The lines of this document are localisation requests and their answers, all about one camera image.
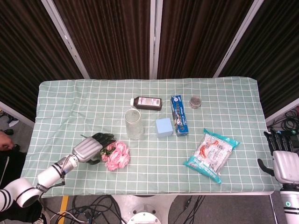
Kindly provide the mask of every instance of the toothpaste box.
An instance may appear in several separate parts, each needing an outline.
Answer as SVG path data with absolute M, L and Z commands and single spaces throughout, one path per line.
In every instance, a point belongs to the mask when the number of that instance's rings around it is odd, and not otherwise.
M 188 134 L 188 126 L 185 116 L 185 110 L 183 101 L 180 95 L 172 96 L 170 98 L 171 109 L 174 127 L 176 129 L 177 136 L 184 136 Z

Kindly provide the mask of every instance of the blue box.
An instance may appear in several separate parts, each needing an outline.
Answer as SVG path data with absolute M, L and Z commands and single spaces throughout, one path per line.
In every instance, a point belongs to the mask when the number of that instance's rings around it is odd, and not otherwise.
M 172 135 L 173 129 L 170 118 L 156 120 L 157 136 L 158 138 Z
M 177 136 L 184 136 L 189 133 L 183 101 L 180 95 L 172 96 L 170 98 L 171 109 L 174 127 L 176 129 Z

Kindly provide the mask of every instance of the light blue cube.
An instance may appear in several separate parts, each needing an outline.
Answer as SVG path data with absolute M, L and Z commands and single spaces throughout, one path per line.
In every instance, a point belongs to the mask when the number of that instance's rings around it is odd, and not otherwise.
M 172 129 L 170 118 L 156 120 L 156 126 L 157 126 L 158 138 L 172 135 L 173 129 Z

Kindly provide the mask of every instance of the person's hand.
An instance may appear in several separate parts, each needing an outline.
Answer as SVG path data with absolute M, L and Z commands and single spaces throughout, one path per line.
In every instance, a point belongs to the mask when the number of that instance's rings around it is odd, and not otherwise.
M 0 151 L 7 151 L 14 147 L 13 141 L 9 138 L 8 135 L 0 132 Z

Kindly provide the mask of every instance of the clear glass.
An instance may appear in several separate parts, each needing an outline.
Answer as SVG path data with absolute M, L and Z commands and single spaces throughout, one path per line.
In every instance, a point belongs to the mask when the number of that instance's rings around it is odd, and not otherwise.
M 128 138 L 133 140 L 140 139 L 144 133 L 140 112 L 134 108 L 127 110 L 125 121 Z

